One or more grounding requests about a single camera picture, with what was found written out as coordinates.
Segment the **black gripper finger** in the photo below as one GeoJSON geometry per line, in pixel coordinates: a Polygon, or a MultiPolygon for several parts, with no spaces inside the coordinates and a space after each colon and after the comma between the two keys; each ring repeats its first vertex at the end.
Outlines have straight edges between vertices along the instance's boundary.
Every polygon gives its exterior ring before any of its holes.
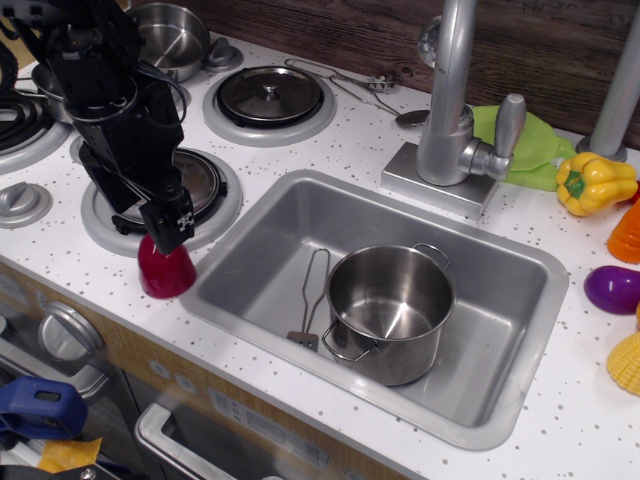
{"type": "Polygon", "coordinates": [[[187,197],[168,203],[148,201],[139,212],[161,253],[173,252],[194,236],[193,205],[187,197]]]}
{"type": "Polygon", "coordinates": [[[121,235],[145,235],[148,233],[144,222],[140,219],[131,220],[123,215],[115,214],[111,217],[111,222],[116,231],[121,235]]]}

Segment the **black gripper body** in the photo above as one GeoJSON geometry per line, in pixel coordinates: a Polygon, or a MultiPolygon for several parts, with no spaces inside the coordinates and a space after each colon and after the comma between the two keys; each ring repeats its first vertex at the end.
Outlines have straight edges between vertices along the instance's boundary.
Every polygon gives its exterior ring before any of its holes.
{"type": "Polygon", "coordinates": [[[80,127],[78,131],[84,140],[81,162],[117,212],[139,199],[191,200],[173,162],[184,139],[180,127],[80,127]]]}

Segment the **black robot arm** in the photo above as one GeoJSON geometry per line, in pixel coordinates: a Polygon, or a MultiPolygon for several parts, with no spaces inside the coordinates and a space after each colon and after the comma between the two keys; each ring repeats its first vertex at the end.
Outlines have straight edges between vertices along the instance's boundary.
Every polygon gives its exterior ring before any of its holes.
{"type": "Polygon", "coordinates": [[[81,163],[112,208],[138,206],[165,255],[192,238],[193,202],[173,162],[179,87],[141,60],[134,20],[114,1],[4,1],[1,15],[57,80],[81,163]]]}

